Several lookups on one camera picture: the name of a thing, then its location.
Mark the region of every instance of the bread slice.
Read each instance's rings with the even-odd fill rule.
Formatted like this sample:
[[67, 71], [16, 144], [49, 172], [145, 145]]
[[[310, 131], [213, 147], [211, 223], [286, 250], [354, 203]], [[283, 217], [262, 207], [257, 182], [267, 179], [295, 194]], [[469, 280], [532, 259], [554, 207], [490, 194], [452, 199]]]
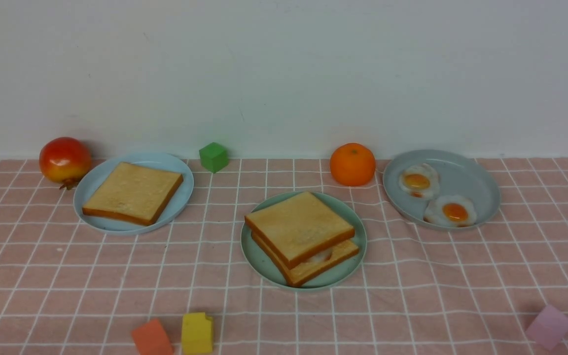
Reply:
[[249, 213], [245, 222], [289, 269], [354, 236], [354, 227], [309, 191]]
[[181, 182], [181, 173], [120, 162], [83, 205], [83, 214], [152, 225]]
[[290, 269], [284, 265], [277, 254], [275, 254], [255, 232], [251, 233], [251, 238], [253, 238], [255, 243], [266, 253], [269, 259], [273, 261], [275, 266], [282, 273], [282, 276], [284, 276], [286, 284], [290, 287], [301, 287], [328, 269], [358, 254], [357, 245], [352, 243], [351, 240], [346, 240], [332, 247], [332, 253], [325, 261], [305, 261]]

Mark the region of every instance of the egg white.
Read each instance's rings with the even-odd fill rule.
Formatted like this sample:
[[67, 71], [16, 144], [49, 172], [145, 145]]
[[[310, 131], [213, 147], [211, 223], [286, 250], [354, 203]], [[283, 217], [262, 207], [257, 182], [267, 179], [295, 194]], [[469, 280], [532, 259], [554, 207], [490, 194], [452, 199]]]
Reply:
[[[449, 220], [442, 210], [447, 204], [458, 204], [464, 207], [468, 213], [467, 220], [454, 221]], [[424, 221], [440, 225], [441, 227], [469, 227], [474, 225], [477, 220], [477, 212], [473, 202], [462, 195], [444, 195], [431, 200], [424, 211]]]
[[[414, 189], [406, 186], [406, 184], [404, 184], [404, 177], [407, 175], [414, 175], [414, 174], [425, 176], [430, 183], [428, 188]], [[439, 195], [440, 193], [439, 174], [432, 166], [425, 163], [410, 166], [404, 169], [404, 171], [400, 175], [400, 178], [398, 179], [398, 185], [400, 186], [401, 190], [408, 193], [409, 195], [416, 198], [422, 198], [424, 200], [430, 200], [432, 198], [435, 198], [435, 196]]]

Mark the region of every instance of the light blue plate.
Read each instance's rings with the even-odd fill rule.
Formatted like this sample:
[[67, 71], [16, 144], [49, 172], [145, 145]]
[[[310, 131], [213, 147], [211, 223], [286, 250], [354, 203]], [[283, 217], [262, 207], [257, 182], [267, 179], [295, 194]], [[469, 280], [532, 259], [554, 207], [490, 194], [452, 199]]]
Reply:
[[[96, 216], [83, 215], [82, 207], [91, 198], [95, 190], [100, 187], [102, 182], [106, 180], [108, 175], [115, 169], [120, 162], [129, 162], [147, 168], [162, 169], [174, 171], [183, 174], [183, 182], [168, 205], [159, 216], [157, 223], [142, 227], [141, 225], [128, 222], [120, 222], [109, 218], [100, 218]], [[166, 153], [133, 153], [109, 159], [94, 169], [89, 171], [87, 175], [80, 181], [74, 192], [74, 210], [83, 222], [91, 227], [108, 234], [116, 234], [119, 236], [131, 236], [135, 234], [147, 233], [169, 224], [174, 218], [183, 211], [187, 201], [194, 190], [194, 176], [182, 160], [173, 155]]]
[[[404, 169], [426, 163], [440, 175], [440, 195], [463, 195], [472, 200], [477, 220], [470, 227], [441, 227], [423, 220], [428, 200], [413, 197], [398, 186]], [[383, 187], [390, 203], [408, 220], [438, 231], [467, 231], [488, 222], [501, 205], [497, 182], [475, 160], [443, 150], [412, 150], [395, 157], [383, 173]]]
[[[262, 204], [257, 205], [253, 212], [287, 200], [298, 193], [302, 193], [302, 191], [275, 195], [262, 202]], [[301, 287], [290, 287], [286, 285], [284, 276], [282, 276], [282, 273], [278, 270], [273, 261], [271, 261], [266, 253], [255, 243], [253, 238], [251, 238], [251, 229], [245, 223], [243, 225], [241, 236], [241, 247], [243, 248], [245, 258], [255, 272], [259, 273], [262, 277], [266, 278], [278, 287], [295, 291], [317, 291], [330, 288], [342, 283], [342, 281], [354, 274], [365, 258], [365, 252], [367, 251], [367, 235], [365, 234], [365, 227], [363, 226], [361, 218], [359, 218], [348, 205], [333, 196], [318, 192], [313, 192], [313, 195], [354, 227], [355, 235], [351, 238], [351, 241], [358, 246], [358, 254], [341, 262], [333, 268], [324, 271], [322, 274], [319, 274], [314, 279], [309, 280]]]

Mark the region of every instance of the orange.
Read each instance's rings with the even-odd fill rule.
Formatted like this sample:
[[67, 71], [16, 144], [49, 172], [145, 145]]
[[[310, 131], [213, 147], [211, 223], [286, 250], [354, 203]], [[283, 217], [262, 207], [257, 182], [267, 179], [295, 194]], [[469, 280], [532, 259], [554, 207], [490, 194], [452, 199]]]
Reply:
[[361, 186], [374, 178], [376, 159], [371, 150], [358, 143], [348, 143], [332, 153], [330, 173], [345, 186]]

